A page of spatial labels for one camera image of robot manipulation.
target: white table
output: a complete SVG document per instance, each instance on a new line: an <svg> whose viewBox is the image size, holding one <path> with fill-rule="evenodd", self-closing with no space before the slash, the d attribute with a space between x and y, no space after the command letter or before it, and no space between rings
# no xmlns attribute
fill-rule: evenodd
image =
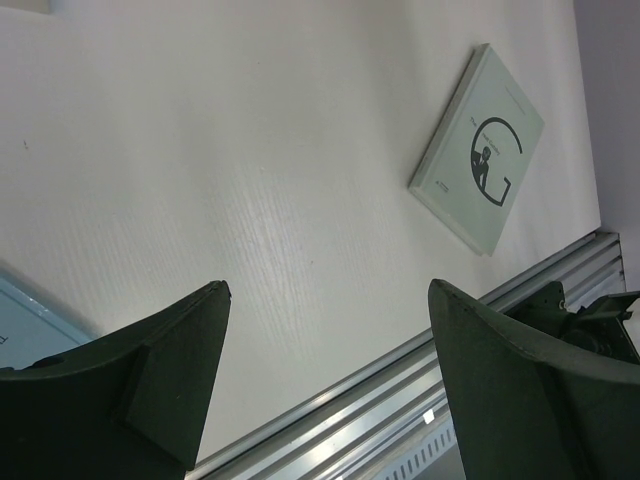
<svg viewBox="0 0 640 480"><path fill-rule="evenodd" d="M0 258L107 333L233 292L201 458L599 225L573 2L0 9ZM473 45L546 121L493 258L407 184Z"/></svg>

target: green book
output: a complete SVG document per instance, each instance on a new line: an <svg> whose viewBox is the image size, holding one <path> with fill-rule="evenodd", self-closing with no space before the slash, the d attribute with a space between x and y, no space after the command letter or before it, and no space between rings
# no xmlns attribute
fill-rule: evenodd
<svg viewBox="0 0 640 480"><path fill-rule="evenodd" d="M489 44L476 49L409 190L493 254L544 121Z"/></svg>

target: book spine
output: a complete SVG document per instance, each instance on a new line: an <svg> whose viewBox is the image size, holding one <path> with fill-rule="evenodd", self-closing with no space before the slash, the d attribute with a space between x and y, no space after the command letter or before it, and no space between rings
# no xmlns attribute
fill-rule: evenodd
<svg viewBox="0 0 640 480"><path fill-rule="evenodd" d="M446 144L445 136L448 136L451 131L451 126L457 120L459 116L459 112L462 111L460 106L467 101L467 98L470 94L471 88L470 86L475 83L476 79L479 76L479 72L482 70L482 66L484 61L487 58L487 51L489 50L489 45L485 44L479 47L471 60L469 61L469 65L464 71L458 86L456 87L455 93L445 110L438 127L436 128L436 133L434 134L429 146L427 147L427 151L418 167L417 172L413 176L411 184L409 185L412 189L420 188L424 182L427 180L429 165L433 161L434 158L437 157L438 151Z"/></svg>

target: book cover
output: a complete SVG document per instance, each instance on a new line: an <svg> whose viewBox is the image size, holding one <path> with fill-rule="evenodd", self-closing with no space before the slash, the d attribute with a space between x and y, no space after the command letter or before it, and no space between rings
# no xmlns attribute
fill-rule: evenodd
<svg viewBox="0 0 640 480"><path fill-rule="evenodd" d="M410 191L478 254L493 254L544 121L489 44L478 47Z"/></svg>

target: wall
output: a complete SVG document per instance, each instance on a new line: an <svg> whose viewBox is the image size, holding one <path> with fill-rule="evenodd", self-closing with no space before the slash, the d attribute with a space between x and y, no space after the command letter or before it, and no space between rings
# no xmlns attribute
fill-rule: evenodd
<svg viewBox="0 0 640 480"><path fill-rule="evenodd" d="M599 226L570 0L0 9L0 258L107 333L222 278L201 457ZM407 191L474 45L546 129L493 258Z"/></svg>
<svg viewBox="0 0 640 480"><path fill-rule="evenodd" d="M630 290L640 289L640 3L576 0L603 226L620 232Z"/></svg>

